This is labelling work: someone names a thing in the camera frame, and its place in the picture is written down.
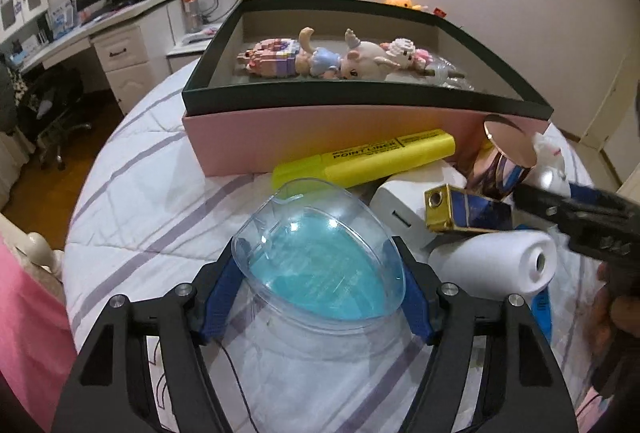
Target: box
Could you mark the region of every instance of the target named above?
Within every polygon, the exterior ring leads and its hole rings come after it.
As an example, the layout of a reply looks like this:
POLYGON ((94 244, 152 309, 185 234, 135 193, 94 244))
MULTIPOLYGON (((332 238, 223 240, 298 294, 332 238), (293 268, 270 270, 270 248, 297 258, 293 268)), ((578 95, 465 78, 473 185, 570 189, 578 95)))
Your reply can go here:
POLYGON ((456 139, 454 161, 475 157, 482 121, 499 113, 527 134, 553 110, 508 64, 452 23, 411 9, 359 0, 244 0, 191 74, 183 117, 207 176, 269 172, 284 161, 441 128, 456 139), (256 42, 297 38, 346 53, 344 32, 362 41, 408 38, 464 71, 474 91, 386 81, 264 79, 238 74, 236 56, 256 42))

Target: person's hand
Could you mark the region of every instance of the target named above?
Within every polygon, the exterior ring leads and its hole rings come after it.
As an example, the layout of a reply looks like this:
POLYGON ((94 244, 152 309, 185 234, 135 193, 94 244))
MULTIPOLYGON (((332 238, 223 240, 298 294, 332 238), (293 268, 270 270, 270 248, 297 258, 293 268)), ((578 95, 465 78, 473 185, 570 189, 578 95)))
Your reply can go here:
MULTIPOLYGON (((607 281, 606 263, 601 263, 597 273, 600 281, 607 281)), ((593 299, 586 338, 594 355, 604 353, 613 333, 613 326, 633 336, 640 337, 640 299, 620 296, 611 303, 609 289, 605 285, 593 299)))

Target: round table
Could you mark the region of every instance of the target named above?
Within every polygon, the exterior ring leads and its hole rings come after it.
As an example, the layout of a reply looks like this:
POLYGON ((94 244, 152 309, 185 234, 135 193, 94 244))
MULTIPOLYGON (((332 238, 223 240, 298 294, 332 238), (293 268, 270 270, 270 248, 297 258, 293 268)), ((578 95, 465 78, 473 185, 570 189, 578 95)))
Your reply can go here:
MULTIPOLYGON (((195 65, 162 82, 124 118, 82 189, 63 265, 78 349, 110 296, 149 299, 193 280, 271 194, 268 174, 203 176, 181 121, 180 92, 195 65)), ((551 125, 546 135, 561 147, 569 180, 591 184, 558 129, 551 125)), ((577 406, 589 386, 582 326, 598 288, 596 262, 565 249, 560 253, 550 285, 552 349, 577 406)), ((412 336, 401 314, 396 324, 398 340, 383 349, 327 349, 322 340, 301 336, 279 320, 243 283, 224 343, 262 433, 394 432, 431 350, 412 336)), ((174 429, 158 338, 150 337, 148 346, 161 420, 174 429)), ((456 428, 472 416, 481 354, 478 339, 456 428)), ((216 346, 204 348, 203 355, 230 424, 235 431, 253 431, 226 357, 216 346)))

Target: drawer handle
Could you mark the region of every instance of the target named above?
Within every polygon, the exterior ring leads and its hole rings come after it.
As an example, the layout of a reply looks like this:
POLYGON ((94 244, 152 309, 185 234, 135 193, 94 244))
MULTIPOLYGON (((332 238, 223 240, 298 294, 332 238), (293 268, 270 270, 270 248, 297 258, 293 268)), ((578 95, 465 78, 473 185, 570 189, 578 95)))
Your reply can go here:
POLYGON ((109 57, 110 57, 110 58, 114 58, 114 57, 116 57, 116 56, 119 56, 120 54, 123 54, 123 53, 124 53, 124 52, 126 52, 126 51, 127 51, 127 49, 126 49, 126 48, 123 48, 123 49, 122 49, 121 51, 119 51, 119 52, 109 52, 109 57))

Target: metal screw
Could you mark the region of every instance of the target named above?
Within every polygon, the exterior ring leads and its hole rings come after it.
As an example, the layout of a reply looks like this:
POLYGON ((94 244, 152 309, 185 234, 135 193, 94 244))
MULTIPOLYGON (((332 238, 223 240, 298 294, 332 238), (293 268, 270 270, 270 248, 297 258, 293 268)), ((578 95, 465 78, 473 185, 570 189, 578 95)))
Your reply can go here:
POLYGON ((175 288, 175 293, 178 294, 178 296, 184 297, 191 294, 192 290, 193 287, 191 286, 191 283, 180 283, 180 285, 175 288))
POLYGON ((122 307, 127 302, 127 297, 123 294, 116 294, 109 300, 109 306, 113 308, 122 307))
POLYGON ((520 294, 511 294, 508 300, 514 307, 522 307, 524 305, 524 297, 520 294))
POLYGON ((455 283, 443 283, 440 290, 446 296, 455 296, 458 293, 458 285, 455 283))

